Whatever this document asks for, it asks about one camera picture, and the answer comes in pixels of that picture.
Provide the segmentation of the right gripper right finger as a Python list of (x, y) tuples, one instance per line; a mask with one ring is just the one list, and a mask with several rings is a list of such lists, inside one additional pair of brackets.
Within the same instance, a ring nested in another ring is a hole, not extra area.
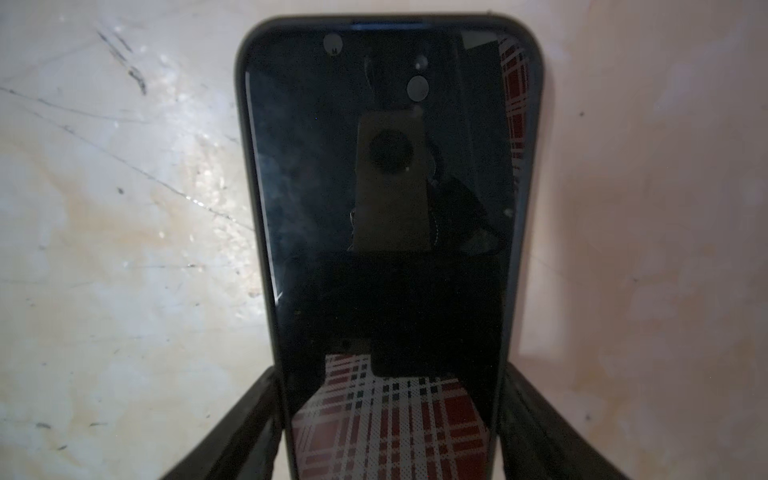
[(507, 479), (627, 479), (512, 364), (502, 382), (497, 432)]

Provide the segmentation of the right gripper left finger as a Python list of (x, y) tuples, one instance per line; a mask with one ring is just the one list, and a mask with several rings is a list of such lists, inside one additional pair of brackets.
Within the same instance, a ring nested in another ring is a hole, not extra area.
[(270, 480), (282, 435), (275, 370), (267, 368), (166, 479)]

